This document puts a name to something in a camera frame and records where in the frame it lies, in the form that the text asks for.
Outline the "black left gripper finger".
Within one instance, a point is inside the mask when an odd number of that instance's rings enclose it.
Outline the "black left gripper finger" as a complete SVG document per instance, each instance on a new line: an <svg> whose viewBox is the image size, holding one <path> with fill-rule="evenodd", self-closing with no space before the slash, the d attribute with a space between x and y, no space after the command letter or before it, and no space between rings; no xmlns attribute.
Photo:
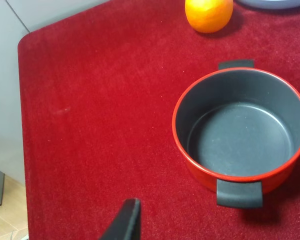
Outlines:
<svg viewBox="0 0 300 240"><path fill-rule="evenodd" d="M100 240L140 240L142 205L138 198L126 199Z"/></svg>

